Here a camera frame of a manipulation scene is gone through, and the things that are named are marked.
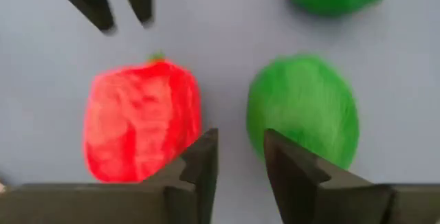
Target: table surface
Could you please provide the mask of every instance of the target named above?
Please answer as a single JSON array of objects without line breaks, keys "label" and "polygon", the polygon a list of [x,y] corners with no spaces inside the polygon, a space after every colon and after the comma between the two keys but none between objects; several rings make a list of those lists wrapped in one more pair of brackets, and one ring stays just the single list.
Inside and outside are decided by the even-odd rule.
[{"label": "table surface", "polygon": [[339,19],[288,0],[156,0],[144,29],[127,0],[102,35],[67,0],[0,0],[0,179],[94,181],[83,113],[99,72],[162,49],[192,70],[204,128],[220,130],[213,223],[280,223],[245,132],[248,86],[278,54],[323,55],[352,84],[361,136],[351,171],[374,182],[440,182],[438,0],[385,0]]}]

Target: metal bracket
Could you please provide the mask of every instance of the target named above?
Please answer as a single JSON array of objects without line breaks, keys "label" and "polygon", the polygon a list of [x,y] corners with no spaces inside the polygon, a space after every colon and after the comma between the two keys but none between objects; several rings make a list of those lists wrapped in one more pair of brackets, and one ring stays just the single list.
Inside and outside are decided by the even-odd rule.
[{"label": "metal bracket", "polygon": [[139,184],[28,184],[0,196],[0,223],[208,224],[218,173],[218,131]]},{"label": "metal bracket", "polygon": [[285,224],[435,224],[440,218],[440,185],[376,185],[272,129],[264,149]]}]

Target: gray surface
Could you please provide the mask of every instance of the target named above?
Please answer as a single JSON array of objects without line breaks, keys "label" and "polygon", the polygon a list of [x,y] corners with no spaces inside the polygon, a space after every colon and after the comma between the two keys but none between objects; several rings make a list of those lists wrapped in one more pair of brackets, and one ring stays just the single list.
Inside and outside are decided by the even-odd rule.
[{"label": "gray surface", "polygon": [[66,0],[0,0],[0,177],[10,183],[93,181],[80,143],[91,79],[157,49],[193,71],[204,126],[220,128],[214,223],[280,223],[245,134],[249,82],[277,54],[319,52],[351,81],[362,126],[353,172],[440,181],[438,0],[385,0],[334,20],[286,0],[157,0],[149,30],[126,0],[110,2],[114,36]]}]

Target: light blue background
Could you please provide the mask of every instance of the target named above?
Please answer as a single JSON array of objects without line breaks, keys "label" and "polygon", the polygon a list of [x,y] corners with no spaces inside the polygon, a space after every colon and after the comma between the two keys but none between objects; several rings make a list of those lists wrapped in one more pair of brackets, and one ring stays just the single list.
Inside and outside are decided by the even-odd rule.
[{"label": "light blue background", "polygon": [[248,85],[277,54],[318,52],[353,85],[362,127],[353,172],[440,182],[439,0],[385,0],[331,20],[287,0],[156,0],[147,30],[127,0],[109,1],[113,36],[67,0],[0,0],[0,177],[8,183],[93,181],[81,146],[91,79],[157,49],[196,75],[204,127],[220,128],[214,223],[281,221],[245,133]]}]

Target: red fruit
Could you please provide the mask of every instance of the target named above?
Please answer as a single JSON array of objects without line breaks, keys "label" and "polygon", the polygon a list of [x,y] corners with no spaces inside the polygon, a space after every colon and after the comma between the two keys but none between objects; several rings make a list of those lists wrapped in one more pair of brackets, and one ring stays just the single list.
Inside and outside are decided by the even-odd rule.
[{"label": "red fruit", "polygon": [[142,181],[200,132],[197,81],[167,60],[110,71],[93,82],[84,145],[89,170],[101,181]]}]

